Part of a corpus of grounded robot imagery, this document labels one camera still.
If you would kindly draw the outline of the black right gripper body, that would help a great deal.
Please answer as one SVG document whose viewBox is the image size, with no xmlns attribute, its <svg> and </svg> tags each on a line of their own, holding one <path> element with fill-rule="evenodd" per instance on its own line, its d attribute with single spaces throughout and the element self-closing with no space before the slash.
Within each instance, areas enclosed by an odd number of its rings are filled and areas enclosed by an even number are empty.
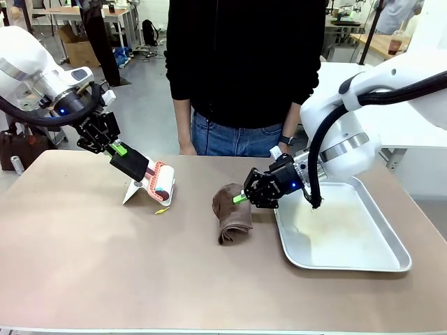
<svg viewBox="0 0 447 335">
<path fill-rule="evenodd" d="M 303 182 L 298 174 L 292 156 L 280 156 L 269 166 L 268 170 L 271 198 L 278 200 L 303 189 Z"/>
</svg>

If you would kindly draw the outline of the person's right hand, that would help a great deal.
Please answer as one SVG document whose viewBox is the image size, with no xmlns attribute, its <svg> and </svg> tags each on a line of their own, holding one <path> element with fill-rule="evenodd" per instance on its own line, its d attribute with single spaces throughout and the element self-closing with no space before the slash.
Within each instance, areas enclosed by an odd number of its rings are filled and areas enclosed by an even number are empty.
<svg viewBox="0 0 447 335">
<path fill-rule="evenodd" d="M 197 155 L 196 149 L 192 141 L 190 141 L 190 139 L 179 141 L 179 155 L 186 155 L 186 156 Z"/>
</svg>

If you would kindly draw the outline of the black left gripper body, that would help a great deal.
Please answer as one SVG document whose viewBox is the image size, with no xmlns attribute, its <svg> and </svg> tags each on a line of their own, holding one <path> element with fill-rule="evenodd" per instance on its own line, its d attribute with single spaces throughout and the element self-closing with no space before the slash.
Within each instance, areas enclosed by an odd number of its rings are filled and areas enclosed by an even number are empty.
<svg viewBox="0 0 447 335">
<path fill-rule="evenodd" d="M 71 118 L 64 125 L 71 126 L 87 141 L 114 142 L 120 129 L 115 115 L 106 110 L 108 101 L 103 94 L 66 94 L 57 101 L 57 114 L 61 118 L 79 115 L 84 109 L 89 112 L 77 119 Z"/>
</svg>

